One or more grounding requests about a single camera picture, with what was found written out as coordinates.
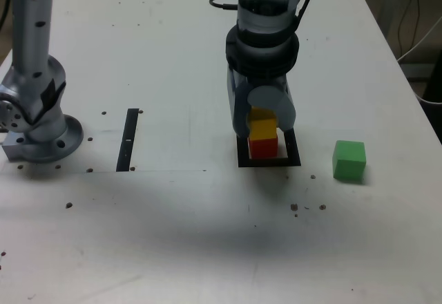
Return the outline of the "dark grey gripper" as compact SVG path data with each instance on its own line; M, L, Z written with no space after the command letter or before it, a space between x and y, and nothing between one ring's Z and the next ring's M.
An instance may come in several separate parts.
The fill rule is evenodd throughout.
M238 137L249 135L247 116L250 105L273 111L282 131L294 127L296 110L285 75L266 79L244 76L229 68L227 89L233 130Z

